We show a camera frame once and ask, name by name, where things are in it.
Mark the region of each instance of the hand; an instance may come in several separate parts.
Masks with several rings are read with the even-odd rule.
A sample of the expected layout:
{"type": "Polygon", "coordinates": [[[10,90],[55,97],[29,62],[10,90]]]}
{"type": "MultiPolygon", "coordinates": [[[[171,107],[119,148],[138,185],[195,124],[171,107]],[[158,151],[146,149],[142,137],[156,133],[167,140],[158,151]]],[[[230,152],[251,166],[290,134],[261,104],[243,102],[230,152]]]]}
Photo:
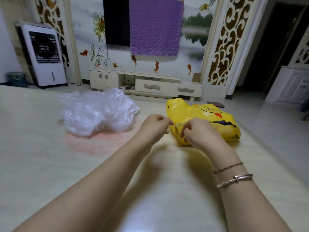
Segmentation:
{"type": "Polygon", "coordinates": [[[171,121],[170,118],[160,114],[152,114],[145,119],[141,128],[136,133],[136,136],[153,145],[158,142],[164,134],[169,133],[169,125],[174,125],[174,122],[171,121]]]}
{"type": "Polygon", "coordinates": [[[185,123],[180,137],[185,137],[184,142],[189,141],[192,146],[203,152],[216,153],[229,147],[212,125],[200,118],[193,118],[185,123]]]}

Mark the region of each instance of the yellow bag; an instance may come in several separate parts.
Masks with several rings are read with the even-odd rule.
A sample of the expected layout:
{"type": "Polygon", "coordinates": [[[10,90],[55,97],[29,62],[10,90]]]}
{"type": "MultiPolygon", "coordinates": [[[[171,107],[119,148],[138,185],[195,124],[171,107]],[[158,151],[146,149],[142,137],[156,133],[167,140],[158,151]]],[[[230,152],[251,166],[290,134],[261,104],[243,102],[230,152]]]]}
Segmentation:
{"type": "Polygon", "coordinates": [[[190,145],[184,143],[184,138],[180,138],[180,132],[184,124],[194,117],[208,120],[227,142],[240,139],[240,129],[233,116],[221,111],[213,104],[189,106],[183,99],[175,98],[168,100],[166,113],[175,123],[175,125],[170,125],[170,128],[182,144],[190,145]]]}

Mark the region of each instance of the silver bracelet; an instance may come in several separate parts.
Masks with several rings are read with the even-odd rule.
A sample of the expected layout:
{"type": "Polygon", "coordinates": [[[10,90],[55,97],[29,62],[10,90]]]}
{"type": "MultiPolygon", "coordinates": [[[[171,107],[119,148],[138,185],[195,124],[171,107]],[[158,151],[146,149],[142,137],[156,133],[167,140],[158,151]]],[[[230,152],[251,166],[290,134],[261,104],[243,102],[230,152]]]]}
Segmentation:
{"type": "Polygon", "coordinates": [[[245,174],[245,175],[233,176],[232,180],[220,183],[219,185],[217,185],[217,188],[226,187],[226,186],[229,186],[229,185],[231,185],[233,183],[239,183],[241,181],[252,180],[252,179],[253,179],[253,174],[245,174]]]}

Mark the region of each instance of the green trash bin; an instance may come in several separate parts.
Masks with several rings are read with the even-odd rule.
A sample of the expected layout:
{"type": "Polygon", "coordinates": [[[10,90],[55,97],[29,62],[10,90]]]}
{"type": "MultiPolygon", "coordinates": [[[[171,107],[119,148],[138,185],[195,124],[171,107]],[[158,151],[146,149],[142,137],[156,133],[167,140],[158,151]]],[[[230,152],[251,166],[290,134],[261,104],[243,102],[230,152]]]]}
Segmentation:
{"type": "Polygon", "coordinates": [[[6,74],[12,86],[28,88],[26,74],[23,72],[9,72],[6,74]]]}

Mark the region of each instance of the white table surface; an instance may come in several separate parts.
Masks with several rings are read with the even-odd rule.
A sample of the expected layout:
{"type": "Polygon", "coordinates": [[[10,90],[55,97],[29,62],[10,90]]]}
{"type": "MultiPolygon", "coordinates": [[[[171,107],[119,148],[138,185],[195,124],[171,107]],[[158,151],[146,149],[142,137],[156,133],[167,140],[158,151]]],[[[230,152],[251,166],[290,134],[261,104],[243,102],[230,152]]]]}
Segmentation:
{"type": "MultiPolygon", "coordinates": [[[[135,97],[129,132],[67,134],[57,92],[0,86],[0,231],[13,230],[125,143],[166,100],[135,97]]],[[[293,231],[308,231],[309,191],[241,128],[233,147],[293,231]]],[[[103,231],[227,231],[213,169],[201,152],[165,135],[144,159],[103,231]]]]}

